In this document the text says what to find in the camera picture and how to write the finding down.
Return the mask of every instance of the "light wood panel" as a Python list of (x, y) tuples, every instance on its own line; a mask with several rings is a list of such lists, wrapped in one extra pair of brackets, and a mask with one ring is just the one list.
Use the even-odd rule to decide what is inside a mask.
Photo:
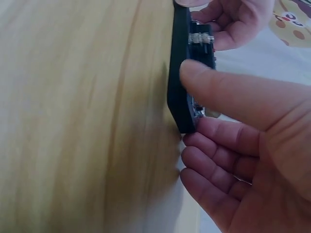
[(171, 0), (0, 1), (0, 232), (188, 233)]

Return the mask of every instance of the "finger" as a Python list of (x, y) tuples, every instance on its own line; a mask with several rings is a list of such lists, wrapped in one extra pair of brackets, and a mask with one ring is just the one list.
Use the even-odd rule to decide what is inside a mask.
[(229, 17), (227, 14), (222, 14), (217, 20), (216, 23), (221, 27), (225, 28), (228, 26), (229, 23), (232, 22), (231, 17)]
[(249, 25), (241, 21), (229, 24), (230, 21), (226, 17), (218, 23), (221, 24), (224, 29), (222, 32), (214, 35), (214, 47), (219, 51), (236, 49), (248, 43), (256, 37), (258, 31), (260, 30), (259, 27)]
[(181, 171), (180, 178), (190, 195), (213, 219), (222, 232), (227, 232), (240, 202), (216, 188), (192, 169)]
[(260, 131), (239, 122), (204, 117), (197, 131), (205, 137), (237, 153), (259, 156)]
[(266, 131), (309, 98), (310, 88), (297, 83), (210, 70), (186, 60), (181, 82), (200, 104)]
[(192, 19), (201, 23), (208, 23), (218, 19), (223, 13), (223, 7), (219, 1), (212, 1), (206, 8), (191, 13)]
[(196, 7), (208, 4), (211, 0), (176, 0), (176, 3), (185, 7)]
[[(258, 158), (241, 156), (231, 150), (216, 145), (213, 141), (204, 137), (200, 133), (187, 135), (184, 142), (187, 147), (184, 149), (182, 154), (189, 156), (189, 159), (192, 159), (191, 155), (198, 158), (197, 160), (192, 159), (190, 161), (192, 165), (196, 165), (196, 163), (198, 163), (197, 166), (192, 166), (192, 169), (199, 171), (201, 166), (207, 167), (214, 166), (215, 164), (216, 166), (221, 167), (228, 174), (233, 174), (239, 179), (249, 183), (252, 182), (259, 161)], [(215, 169), (215, 167), (210, 167), (209, 171), (206, 172), (212, 172), (213, 169)]]

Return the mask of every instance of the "human hand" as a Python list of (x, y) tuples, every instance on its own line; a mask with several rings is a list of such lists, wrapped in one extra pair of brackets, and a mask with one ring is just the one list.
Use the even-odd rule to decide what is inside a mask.
[(272, 17), (274, 0), (176, 0), (186, 7), (209, 5), (192, 18), (212, 26), (216, 50), (238, 48), (251, 41)]
[(200, 104), (241, 122), (206, 117), (184, 137), (192, 197), (224, 233), (311, 232), (311, 88), (195, 61), (180, 74)]

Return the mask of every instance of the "palm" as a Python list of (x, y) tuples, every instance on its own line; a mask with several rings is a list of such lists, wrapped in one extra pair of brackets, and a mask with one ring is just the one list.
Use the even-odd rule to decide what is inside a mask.
[(205, 118), (198, 133), (184, 138), (182, 182), (223, 232), (285, 233), (309, 225), (302, 198), (275, 169), (264, 137)]

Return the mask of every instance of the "fingernail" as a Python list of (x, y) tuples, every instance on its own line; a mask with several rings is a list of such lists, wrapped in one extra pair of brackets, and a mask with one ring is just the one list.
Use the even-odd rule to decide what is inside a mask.
[(201, 62), (185, 60), (180, 66), (181, 79), (193, 79), (210, 68)]
[(176, 3), (185, 7), (203, 6), (209, 3), (210, 0), (176, 0)]

